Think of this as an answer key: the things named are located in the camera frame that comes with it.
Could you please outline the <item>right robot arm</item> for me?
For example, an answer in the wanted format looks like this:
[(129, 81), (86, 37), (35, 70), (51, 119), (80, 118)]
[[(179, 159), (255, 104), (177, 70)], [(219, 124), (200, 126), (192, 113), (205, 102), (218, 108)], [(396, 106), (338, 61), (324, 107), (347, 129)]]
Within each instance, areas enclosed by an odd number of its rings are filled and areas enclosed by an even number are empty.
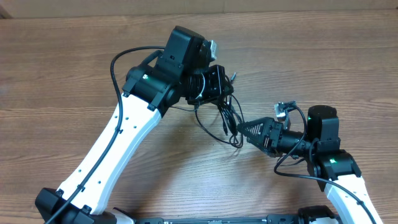
[(334, 206), (304, 207), (297, 214), (278, 216), (278, 223), (381, 223), (366, 189), (362, 172), (353, 156), (340, 148), (336, 109), (326, 105), (301, 114), (303, 131), (290, 130), (289, 113), (296, 102), (275, 105), (276, 119), (264, 117), (238, 125), (248, 143), (279, 160), (277, 175), (317, 182)]

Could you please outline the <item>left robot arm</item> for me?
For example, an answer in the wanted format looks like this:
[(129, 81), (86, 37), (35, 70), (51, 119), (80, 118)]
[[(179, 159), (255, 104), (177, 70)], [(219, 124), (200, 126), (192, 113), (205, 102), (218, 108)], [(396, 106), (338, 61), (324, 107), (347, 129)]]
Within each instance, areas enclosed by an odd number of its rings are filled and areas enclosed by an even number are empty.
[(57, 189), (38, 194), (35, 206), (46, 223), (133, 223), (128, 213), (107, 206), (140, 143), (181, 98), (197, 108), (232, 92), (224, 68), (215, 63), (214, 40), (177, 26), (165, 46), (149, 50), (115, 88), (113, 116), (80, 165)]

